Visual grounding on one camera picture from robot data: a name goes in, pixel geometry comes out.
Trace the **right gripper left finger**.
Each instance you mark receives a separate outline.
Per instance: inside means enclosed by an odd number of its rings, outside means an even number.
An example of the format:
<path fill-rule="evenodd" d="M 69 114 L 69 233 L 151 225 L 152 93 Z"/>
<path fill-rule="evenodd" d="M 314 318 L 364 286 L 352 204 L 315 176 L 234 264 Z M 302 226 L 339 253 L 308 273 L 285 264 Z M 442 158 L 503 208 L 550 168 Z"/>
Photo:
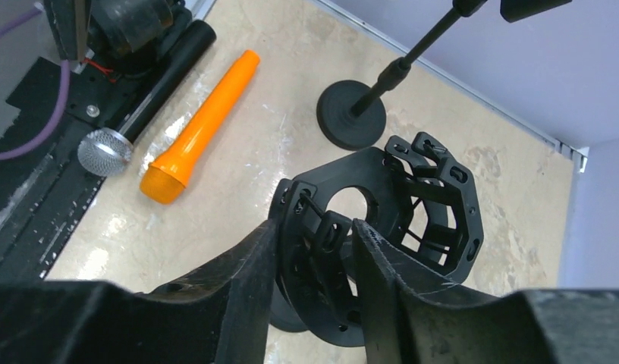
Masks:
<path fill-rule="evenodd" d="M 108 281 L 0 284 L 0 363 L 261 363 L 277 227 L 149 293 Z"/>

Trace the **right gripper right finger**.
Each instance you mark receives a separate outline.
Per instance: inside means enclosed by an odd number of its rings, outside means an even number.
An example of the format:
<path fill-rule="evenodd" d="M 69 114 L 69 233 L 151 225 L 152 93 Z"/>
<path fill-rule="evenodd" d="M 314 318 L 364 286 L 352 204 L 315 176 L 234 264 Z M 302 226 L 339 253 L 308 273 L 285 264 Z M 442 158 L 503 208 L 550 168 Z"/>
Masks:
<path fill-rule="evenodd" d="M 353 255 L 369 363 L 619 363 L 619 290 L 465 287 L 362 220 Z"/>

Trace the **black shock-mount microphone stand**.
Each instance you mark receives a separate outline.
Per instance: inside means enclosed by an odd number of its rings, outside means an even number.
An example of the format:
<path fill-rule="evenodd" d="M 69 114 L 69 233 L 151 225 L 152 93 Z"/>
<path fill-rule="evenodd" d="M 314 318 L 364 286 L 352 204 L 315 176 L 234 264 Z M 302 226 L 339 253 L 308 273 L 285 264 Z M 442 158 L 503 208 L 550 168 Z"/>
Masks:
<path fill-rule="evenodd" d="M 425 132 L 282 179 L 269 208 L 279 256 L 271 323 L 360 347 L 360 301 L 350 288 L 357 279 L 353 220 L 328 207 L 348 189 L 363 196 L 371 228 L 454 283 L 467 279 L 484 232 L 473 173 Z"/>

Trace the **orange microphone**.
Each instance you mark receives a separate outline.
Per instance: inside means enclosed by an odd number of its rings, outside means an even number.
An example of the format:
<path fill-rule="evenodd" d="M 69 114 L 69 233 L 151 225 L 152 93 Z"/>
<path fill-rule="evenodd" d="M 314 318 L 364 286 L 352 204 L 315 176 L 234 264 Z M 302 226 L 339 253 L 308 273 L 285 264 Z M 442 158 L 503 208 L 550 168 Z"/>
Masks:
<path fill-rule="evenodd" d="M 149 164 L 140 191 L 161 204 L 186 189 L 198 159 L 256 73 L 260 57 L 246 50 L 227 70 L 174 142 Z"/>

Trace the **black silver-mesh microphone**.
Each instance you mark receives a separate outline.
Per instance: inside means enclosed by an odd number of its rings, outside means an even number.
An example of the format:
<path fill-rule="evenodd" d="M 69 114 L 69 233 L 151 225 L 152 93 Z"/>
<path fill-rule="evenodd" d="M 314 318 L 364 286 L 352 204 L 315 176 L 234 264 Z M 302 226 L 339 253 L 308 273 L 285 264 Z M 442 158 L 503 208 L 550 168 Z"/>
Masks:
<path fill-rule="evenodd" d="M 114 113 L 113 125 L 94 130 L 81 140 L 77 159 L 82 167 L 100 177 L 121 173 L 139 136 L 215 40 L 215 31 L 206 22 L 194 20 Z"/>

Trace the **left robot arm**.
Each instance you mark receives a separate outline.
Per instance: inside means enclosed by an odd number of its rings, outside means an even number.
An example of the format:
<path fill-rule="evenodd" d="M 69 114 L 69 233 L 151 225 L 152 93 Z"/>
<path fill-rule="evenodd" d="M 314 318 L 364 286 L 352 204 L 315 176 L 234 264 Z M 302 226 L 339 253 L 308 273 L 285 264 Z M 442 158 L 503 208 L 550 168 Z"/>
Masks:
<path fill-rule="evenodd" d="M 154 68 L 192 21 L 184 1 L 42 1 L 58 59 L 87 53 L 123 75 Z"/>

